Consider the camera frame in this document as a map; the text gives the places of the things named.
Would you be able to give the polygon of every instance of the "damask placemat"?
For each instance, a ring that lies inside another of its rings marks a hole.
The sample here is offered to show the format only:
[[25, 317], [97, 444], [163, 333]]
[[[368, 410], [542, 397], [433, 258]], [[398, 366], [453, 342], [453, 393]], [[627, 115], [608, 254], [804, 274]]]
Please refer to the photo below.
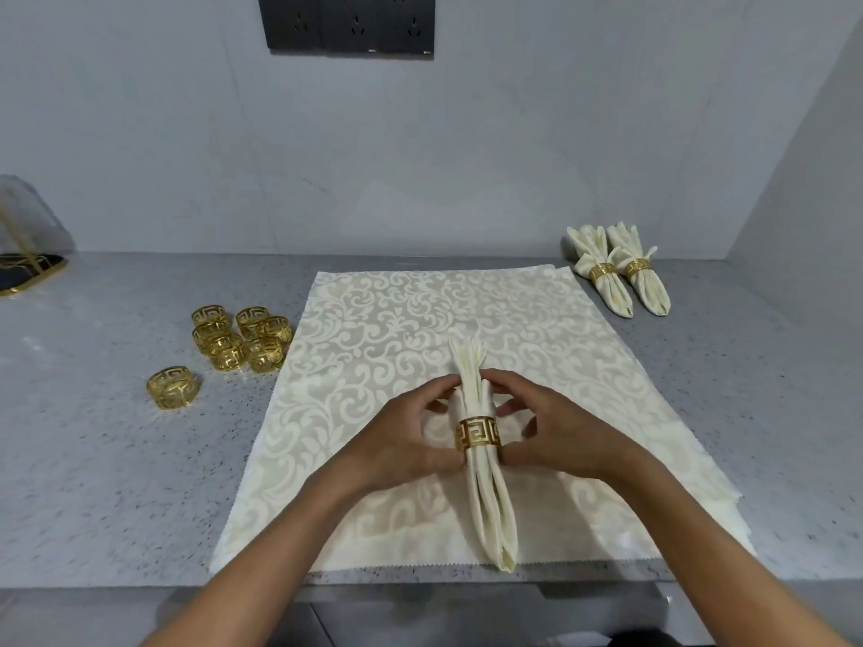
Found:
[[[454, 372], [449, 337], [479, 335], [485, 366], [562, 392], [651, 450], [749, 550], [739, 492], [653, 386], [567, 268], [318, 272], [294, 343], [213, 554], [215, 573], [297, 494], [388, 399]], [[529, 412], [502, 418], [519, 440]], [[428, 414], [432, 443], [451, 444]], [[593, 479], [505, 469], [519, 563], [656, 558], [644, 526]], [[313, 570], [487, 563], [463, 474], [429, 477], [362, 500]]]

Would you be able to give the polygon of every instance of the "electrical outlet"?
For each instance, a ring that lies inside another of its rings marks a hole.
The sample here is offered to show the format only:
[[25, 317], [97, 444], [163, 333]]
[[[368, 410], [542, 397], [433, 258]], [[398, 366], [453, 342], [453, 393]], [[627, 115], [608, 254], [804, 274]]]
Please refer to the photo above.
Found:
[[270, 50], [324, 50], [318, 0], [258, 0], [258, 6]]
[[381, 52], [434, 53], [435, 0], [380, 0]]
[[327, 52], [378, 51], [378, 0], [318, 0]]

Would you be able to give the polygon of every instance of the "cream cloth napkin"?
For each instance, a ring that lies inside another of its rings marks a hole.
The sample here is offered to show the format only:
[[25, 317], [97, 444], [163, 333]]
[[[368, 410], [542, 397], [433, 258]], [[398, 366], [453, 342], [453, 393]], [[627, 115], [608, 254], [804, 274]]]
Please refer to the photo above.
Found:
[[[462, 384], [449, 400], [453, 425], [468, 417], [495, 417], [491, 384], [480, 377], [485, 345], [478, 338], [450, 339], [449, 350], [462, 375]], [[477, 445], [467, 449], [466, 456], [470, 515], [476, 534], [492, 563], [505, 572], [512, 572], [519, 553], [519, 537], [507, 482], [497, 460], [497, 446]]]
[[[601, 263], [611, 263], [609, 254], [609, 243], [606, 241], [605, 229], [602, 227], [591, 227], [586, 224], [576, 231], [572, 227], [566, 228], [569, 239], [578, 254], [578, 262], [572, 267], [585, 279], [590, 279], [590, 271], [594, 266]], [[620, 281], [615, 272], [609, 272], [594, 281], [605, 304], [621, 317], [632, 317], [632, 298], [629, 296], [627, 287]]]
[[[549, 386], [644, 445], [752, 549], [736, 508], [739, 492], [568, 268], [318, 272], [210, 571], [267, 526], [388, 399], [453, 372], [449, 338], [466, 337], [488, 347], [485, 367]], [[530, 415], [499, 418], [502, 443], [520, 440]], [[423, 430], [429, 443], [452, 446], [447, 415], [428, 413]], [[519, 528], [517, 563], [659, 556], [644, 526], [605, 484], [502, 472]], [[361, 500], [312, 569], [448, 563], [491, 563], [461, 472]]]
[[[634, 259], [650, 260], [656, 248], [650, 248], [645, 254], [641, 247], [641, 239], [639, 238], [638, 227], [632, 225], [629, 229], [623, 222], [618, 222], [613, 227], [609, 227], [609, 242], [614, 249], [610, 254], [609, 259], [617, 267], [617, 271], [622, 275], [627, 269], [627, 266]], [[672, 301], [665, 291], [665, 286], [659, 280], [659, 275], [651, 268], [637, 271], [630, 280], [632, 288], [639, 293], [641, 301], [654, 315], [667, 315], [672, 308]]]

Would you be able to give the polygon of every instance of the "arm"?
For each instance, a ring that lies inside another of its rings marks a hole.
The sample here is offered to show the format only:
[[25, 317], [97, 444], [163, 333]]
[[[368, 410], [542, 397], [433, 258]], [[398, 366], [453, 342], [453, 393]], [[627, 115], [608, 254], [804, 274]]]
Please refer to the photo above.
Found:
[[246, 549], [204, 586], [187, 609], [144, 647], [264, 645], [318, 553], [353, 505], [369, 492], [459, 469], [464, 454], [426, 445], [419, 419], [459, 384], [438, 377], [387, 402]]
[[530, 409], [526, 440], [501, 448], [504, 465], [550, 467], [601, 479], [639, 516], [707, 630], [722, 647], [848, 647], [722, 529], [646, 449], [550, 388], [483, 370], [512, 395], [499, 416]]

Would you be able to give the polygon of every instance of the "hand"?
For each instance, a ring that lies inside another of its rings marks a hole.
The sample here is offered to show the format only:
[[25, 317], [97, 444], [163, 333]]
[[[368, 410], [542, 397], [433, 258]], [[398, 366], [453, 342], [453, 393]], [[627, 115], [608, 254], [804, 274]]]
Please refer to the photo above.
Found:
[[448, 399], [461, 382], [457, 374], [447, 374], [389, 400], [326, 467], [349, 479], [361, 494], [458, 470], [464, 453], [427, 444], [419, 419], [426, 410], [446, 413], [446, 405], [438, 400]]
[[534, 412], [525, 440], [501, 447], [504, 465], [550, 467], [577, 477], [608, 479], [626, 468], [628, 457], [641, 452], [631, 438], [557, 391], [506, 370], [480, 374], [494, 392], [512, 395], [498, 407], [498, 417], [524, 409]]

